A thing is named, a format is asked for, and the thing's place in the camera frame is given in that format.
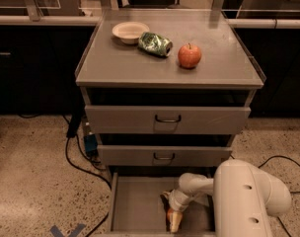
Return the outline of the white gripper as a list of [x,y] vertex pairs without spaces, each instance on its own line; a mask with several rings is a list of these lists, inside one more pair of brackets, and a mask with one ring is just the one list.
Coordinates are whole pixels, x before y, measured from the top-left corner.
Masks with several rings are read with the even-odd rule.
[[163,191],[162,196],[169,201],[169,206],[174,210],[170,222],[170,231],[177,233],[183,219],[183,214],[189,204],[196,199],[196,195],[187,195],[180,190]]

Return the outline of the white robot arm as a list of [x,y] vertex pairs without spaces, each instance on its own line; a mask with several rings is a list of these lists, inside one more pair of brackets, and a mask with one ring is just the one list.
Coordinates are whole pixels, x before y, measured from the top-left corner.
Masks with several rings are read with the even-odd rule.
[[164,193],[171,233],[179,231],[189,204],[204,195],[213,198],[215,237],[272,237],[268,219],[291,207],[290,191],[280,179],[248,162],[227,160],[212,178],[184,173],[178,186]]

